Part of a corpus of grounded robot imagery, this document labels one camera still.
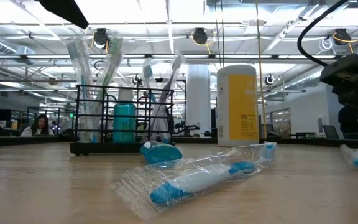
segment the toothbrush head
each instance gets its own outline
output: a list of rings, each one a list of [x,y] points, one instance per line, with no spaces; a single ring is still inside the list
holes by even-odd
[[[185,60],[185,57],[183,55],[176,56],[175,59],[173,59],[172,70],[175,71],[178,68],[180,68],[180,65],[182,65],[184,60]]]

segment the black frame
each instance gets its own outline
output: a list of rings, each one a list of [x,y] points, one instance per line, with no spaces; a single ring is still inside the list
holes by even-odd
[[[164,90],[164,89],[156,89],[156,88],[141,88],[139,87],[139,83],[137,83],[136,87],[121,87],[121,86],[97,86],[97,85],[77,85],[77,96],[76,96],[76,111],[75,111],[75,125],[74,125],[74,139],[75,142],[70,144],[70,152],[79,156],[80,154],[88,155],[90,153],[139,153],[140,147],[142,143],[140,143],[140,139],[136,138],[136,143],[129,144],[118,144],[114,142],[108,141],[108,133],[113,133],[116,131],[119,132],[134,132],[136,133],[147,133],[148,139],[150,139],[152,133],[170,133],[172,136],[172,131],[159,131],[150,129],[150,123],[152,118],[163,118],[169,119],[172,117],[173,110],[173,92],[174,90]],[[103,97],[102,100],[89,100],[81,98],[81,88],[91,88],[92,91],[98,92],[102,91]],[[136,90],[137,101],[119,101],[116,97],[109,95],[109,89],[127,89],[127,90]],[[147,93],[146,96],[139,97],[139,93],[141,91],[145,91]],[[168,92],[167,100],[170,103],[153,103],[152,102],[152,94],[159,95],[162,92]],[[81,102],[100,102],[101,103],[101,113],[98,114],[80,114],[80,103]],[[109,103],[133,103],[136,105],[136,115],[110,115],[109,111]],[[145,108],[140,108],[139,105],[144,104]],[[152,116],[152,105],[168,105],[168,109],[170,109],[171,116]],[[139,115],[140,110],[145,110],[145,115]],[[101,117],[101,129],[78,129],[78,119],[80,117]],[[108,121],[113,121],[114,118],[136,118],[136,123],[139,121],[139,118],[145,119],[148,122],[147,130],[138,131],[138,130],[109,130],[108,129]],[[82,143],[78,142],[78,133],[83,131],[92,131],[92,132],[100,132],[100,143]]]

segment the container lid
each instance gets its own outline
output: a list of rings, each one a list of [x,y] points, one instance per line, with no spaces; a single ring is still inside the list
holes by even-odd
[[[119,101],[132,101],[134,99],[134,93],[132,90],[119,89],[118,100]]]

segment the wooden table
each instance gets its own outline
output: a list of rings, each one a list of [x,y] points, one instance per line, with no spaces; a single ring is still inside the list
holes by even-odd
[[[179,145],[185,157],[223,151]],[[169,209],[148,223],[358,223],[358,170],[339,149],[282,145],[254,177]],[[76,157],[68,143],[0,147],[0,223],[143,223],[110,190],[140,155]]]

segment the person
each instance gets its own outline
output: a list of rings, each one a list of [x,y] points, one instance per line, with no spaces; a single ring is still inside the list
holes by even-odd
[[[25,130],[23,130],[21,137],[31,137],[38,134],[53,136],[53,131],[49,128],[48,122],[48,117],[41,114],[37,117],[37,119],[35,119],[32,126],[28,126]]]

